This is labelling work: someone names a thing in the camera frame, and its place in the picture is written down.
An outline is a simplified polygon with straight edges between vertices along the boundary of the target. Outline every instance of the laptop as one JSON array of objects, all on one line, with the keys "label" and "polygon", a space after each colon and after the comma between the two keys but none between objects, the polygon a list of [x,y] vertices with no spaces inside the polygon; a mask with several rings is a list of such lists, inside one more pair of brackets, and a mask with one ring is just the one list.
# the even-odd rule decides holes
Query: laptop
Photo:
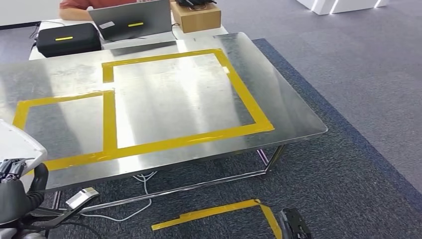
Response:
[{"label": "laptop", "polygon": [[104,40],[119,41],[172,30],[170,1],[153,0],[89,10]]}]

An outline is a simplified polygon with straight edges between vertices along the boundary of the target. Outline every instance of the white pedestal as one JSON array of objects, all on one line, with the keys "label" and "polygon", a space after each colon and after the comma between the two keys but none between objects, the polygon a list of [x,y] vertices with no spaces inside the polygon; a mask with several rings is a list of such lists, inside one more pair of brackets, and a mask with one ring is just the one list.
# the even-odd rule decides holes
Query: white pedestal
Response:
[{"label": "white pedestal", "polygon": [[387,5],[389,0],[297,0],[318,15]]}]

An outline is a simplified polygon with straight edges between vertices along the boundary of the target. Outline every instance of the yellow tape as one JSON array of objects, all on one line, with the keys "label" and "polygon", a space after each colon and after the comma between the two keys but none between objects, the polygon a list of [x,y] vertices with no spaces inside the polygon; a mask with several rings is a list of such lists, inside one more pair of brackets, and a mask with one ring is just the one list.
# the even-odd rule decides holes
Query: yellow tape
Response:
[{"label": "yellow tape", "polygon": [[281,234],[280,226],[278,225],[278,222],[276,218],[274,217],[273,212],[271,209],[267,206],[264,206],[262,204],[259,205],[261,207],[262,212],[265,215],[265,218],[268,221],[268,224],[270,224],[271,230],[273,230],[274,235],[276,236],[276,239],[282,239],[283,236]]},{"label": "yellow tape", "polygon": [[247,200],[247,201],[243,201],[239,203],[228,204],[225,206],[208,208],[208,209],[204,209],[204,210],[200,210],[196,212],[181,214],[178,219],[174,219],[174,220],[164,222],[164,223],[155,224],[155,225],[152,225],[151,228],[153,231],[155,231],[158,229],[171,227],[177,224],[193,221],[196,219],[206,218],[212,215],[227,213],[227,212],[231,212],[231,211],[235,211],[235,210],[239,210],[243,208],[249,208],[256,205],[258,205],[258,203],[256,203],[255,200],[251,199],[251,200]]},{"label": "yellow tape", "polygon": [[73,37],[68,36],[68,37],[56,38],[56,41],[64,41],[64,40],[70,40],[70,39],[73,39]]},{"label": "yellow tape", "polygon": [[103,151],[112,153],[117,149],[114,91],[105,91],[103,100]]},{"label": "yellow tape", "polygon": [[134,23],[134,24],[129,24],[128,27],[132,27],[132,26],[141,26],[143,25],[143,22],[138,22],[138,23]]},{"label": "yellow tape", "polygon": [[179,57],[197,56],[204,54],[214,54],[219,63],[226,67],[227,76],[230,79],[233,88],[243,101],[245,107],[251,114],[255,123],[232,127],[212,132],[200,133],[195,135],[183,136],[179,138],[167,139],[158,142],[151,142],[141,145],[130,146],[126,148],[117,148],[117,127],[116,127],[116,110],[114,91],[96,91],[84,94],[64,97],[48,97],[41,99],[34,99],[29,101],[22,101],[18,103],[13,124],[21,129],[25,126],[26,117],[29,108],[32,106],[40,106],[47,104],[54,104],[64,101],[72,101],[88,97],[103,96],[104,110],[103,110],[103,151],[96,153],[89,153],[84,155],[76,155],[71,157],[59,158],[50,160],[46,163],[48,169],[58,170],[72,166],[80,166],[84,164],[96,163],[105,160],[112,160],[116,158],[123,158],[132,155],[139,155],[144,153],[151,153],[156,151],[168,150],[176,147],[190,146],[198,143],[210,142],[214,140],[222,140],[232,137],[238,137],[258,132],[271,131],[274,127],[262,112],[258,103],[255,101],[248,88],[242,82],[241,78],[236,73],[230,61],[225,56],[221,49],[207,49],[192,52],[175,53],[168,55],[151,56],[137,59],[129,59],[122,61],[103,63],[103,82],[111,83],[114,81],[114,66],[121,66],[127,64],[135,64],[142,62],[174,59]]},{"label": "yellow tape", "polygon": [[23,130],[25,128],[26,117],[28,117],[30,104],[27,101],[20,101],[16,106],[16,113],[13,118],[13,125]]},{"label": "yellow tape", "polygon": [[153,231],[155,231],[155,230],[159,230],[159,229],[162,229],[162,228],[167,228],[167,227],[171,227],[171,226],[174,226],[174,225],[186,223],[186,222],[189,222],[189,221],[193,221],[193,220],[197,220],[197,219],[201,219],[201,218],[206,218],[206,217],[209,217],[209,216],[227,213],[227,212],[231,212],[231,211],[236,211],[236,210],[240,210],[240,209],[244,209],[244,208],[250,208],[250,207],[257,206],[257,205],[260,206],[262,212],[264,213],[264,216],[267,219],[268,224],[270,225],[271,230],[273,231],[276,239],[282,239],[283,236],[282,236],[281,228],[278,225],[278,222],[277,222],[276,218],[274,217],[273,212],[271,211],[271,209],[269,207],[261,204],[261,202],[258,199],[252,199],[252,200],[247,200],[247,201],[243,201],[243,202],[239,202],[239,203],[233,203],[233,204],[228,204],[228,205],[219,206],[219,207],[215,207],[215,208],[208,208],[208,209],[199,210],[199,211],[195,211],[195,212],[191,212],[191,213],[181,214],[178,219],[174,219],[174,220],[170,220],[170,221],[167,221],[167,222],[152,225],[151,229]]}]

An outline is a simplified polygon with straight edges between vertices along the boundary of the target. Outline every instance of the yellow sticker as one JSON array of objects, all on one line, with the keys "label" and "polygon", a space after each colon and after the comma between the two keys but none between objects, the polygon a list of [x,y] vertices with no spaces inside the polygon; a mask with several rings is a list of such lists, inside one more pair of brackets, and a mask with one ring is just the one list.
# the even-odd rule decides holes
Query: yellow sticker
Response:
[{"label": "yellow sticker", "polygon": [[68,37],[56,38],[56,41],[64,41],[64,40],[70,40],[70,39],[73,39],[73,37],[68,36]]},{"label": "yellow sticker", "polygon": [[138,22],[138,23],[134,23],[134,24],[129,24],[128,27],[131,27],[131,26],[141,26],[143,24],[144,24],[143,22]]}]

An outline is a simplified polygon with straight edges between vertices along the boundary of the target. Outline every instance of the person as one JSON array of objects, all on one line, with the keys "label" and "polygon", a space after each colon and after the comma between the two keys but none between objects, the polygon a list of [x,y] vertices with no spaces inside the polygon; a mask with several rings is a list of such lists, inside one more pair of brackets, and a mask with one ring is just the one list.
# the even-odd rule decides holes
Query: person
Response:
[{"label": "person", "polygon": [[62,0],[59,15],[63,20],[91,21],[87,9],[117,6],[122,4],[149,0]]}]

